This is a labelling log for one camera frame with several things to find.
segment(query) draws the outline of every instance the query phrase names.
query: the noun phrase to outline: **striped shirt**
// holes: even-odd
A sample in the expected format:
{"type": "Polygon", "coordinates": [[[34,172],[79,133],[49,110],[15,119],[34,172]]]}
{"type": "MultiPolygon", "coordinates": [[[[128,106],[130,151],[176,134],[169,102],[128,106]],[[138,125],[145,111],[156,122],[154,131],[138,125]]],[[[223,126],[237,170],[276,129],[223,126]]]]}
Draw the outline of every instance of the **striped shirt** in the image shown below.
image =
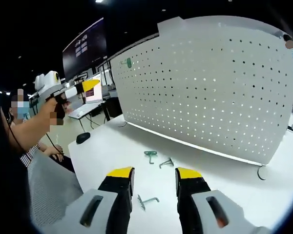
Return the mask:
{"type": "Polygon", "coordinates": [[[41,145],[41,140],[38,141],[38,143],[36,145],[34,145],[32,148],[30,148],[29,151],[26,152],[26,154],[23,154],[21,156],[21,161],[22,163],[25,165],[25,167],[28,167],[31,160],[34,158],[35,153],[38,151],[38,148],[41,145]]]}

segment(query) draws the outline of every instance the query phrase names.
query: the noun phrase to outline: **white table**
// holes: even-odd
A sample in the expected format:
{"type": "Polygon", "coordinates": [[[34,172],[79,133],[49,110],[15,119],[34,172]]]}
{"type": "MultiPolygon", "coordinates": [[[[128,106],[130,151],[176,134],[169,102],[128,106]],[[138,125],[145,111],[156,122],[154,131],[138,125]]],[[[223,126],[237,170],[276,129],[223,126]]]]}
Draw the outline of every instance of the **white table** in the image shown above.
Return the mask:
{"type": "Polygon", "coordinates": [[[98,108],[103,102],[98,103],[86,103],[82,105],[81,107],[77,108],[73,112],[71,112],[68,117],[75,118],[75,119],[81,119],[84,116],[88,115],[91,111],[98,108]]]}
{"type": "Polygon", "coordinates": [[[212,190],[220,190],[244,209],[245,218],[256,226],[273,229],[293,203],[293,133],[287,131],[271,162],[258,166],[213,155],[165,139],[134,126],[119,116],[91,132],[89,140],[69,144],[77,179],[84,192],[97,189],[106,174],[116,168],[135,167],[129,234],[181,234],[177,213],[175,169],[159,168],[168,157],[175,167],[199,171],[212,190]],[[157,151],[150,165],[144,151],[157,151]],[[137,199],[158,197],[143,211],[137,199]]]}
{"type": "Polygon", "coordinates": [[[74,119],[78,119],[80,125],[83,128],[83,131],[86,132],[84,130],[84,127],[83,127],[83,124],[81,122],[81,119],[83,117],[85,117],[86,115],[88,115],[91,111],[93,111],[96,108],[98,108],[99,106],[102,106],[104,115],[106,117],[106,120],[109,122],[111,119],[110,119],[109,114],[108,114],[108,111],[107,111],[107,109],[105,107],[105,101],[98,102],[98,103],[86,103],[86,104],[82,105],[81,107],[77,108],[76,110],[74,110],[73,112],[71,112],[68,115],[68,117],[74,118],[74,119]]]}

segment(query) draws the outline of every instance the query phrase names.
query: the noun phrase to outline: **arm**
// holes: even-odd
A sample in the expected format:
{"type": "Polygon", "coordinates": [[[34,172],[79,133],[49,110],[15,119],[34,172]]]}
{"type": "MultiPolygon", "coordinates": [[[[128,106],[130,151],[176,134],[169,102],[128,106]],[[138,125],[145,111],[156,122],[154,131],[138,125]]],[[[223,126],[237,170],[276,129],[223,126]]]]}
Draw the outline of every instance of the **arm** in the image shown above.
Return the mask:
{"type": "MultiPolygon", "coordinates": [[[[37,142],[50,131],[50,113],[54,111],[57,102],[54,98],[46,102],[41,108],[40,112],[30,118],[25,123],[11,126],[11,130],[21,145],[21,147],[28,151],[33,147],[37,142]]],[[[5,120],[4,114],[1,110],[1,117],[4,125],[4,129],[8,134],[9,141],[16,149],[20,149],[19,144],[14,139],[11,130],[8,126],[7,121],[5,120]]]]}
{"type": "Polygon", "coordinates": [[[40,146],[38,146],[38,149],[40,149],[42,152],[45,152],[47,148],[48,148],[47,145],[40,142],[40,146]]]}

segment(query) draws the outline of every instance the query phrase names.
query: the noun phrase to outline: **face mask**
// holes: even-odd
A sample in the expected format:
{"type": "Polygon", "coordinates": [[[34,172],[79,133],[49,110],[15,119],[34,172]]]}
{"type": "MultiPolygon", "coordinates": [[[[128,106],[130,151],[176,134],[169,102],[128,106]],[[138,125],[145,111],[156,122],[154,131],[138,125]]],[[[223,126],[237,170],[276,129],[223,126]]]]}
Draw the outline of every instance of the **face mask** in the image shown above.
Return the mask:
{"type": "Polygon", "coordinates": [[[18,116],[17,119],[26,117],[29,111],[29,101],[18,101],[18,116]]]}

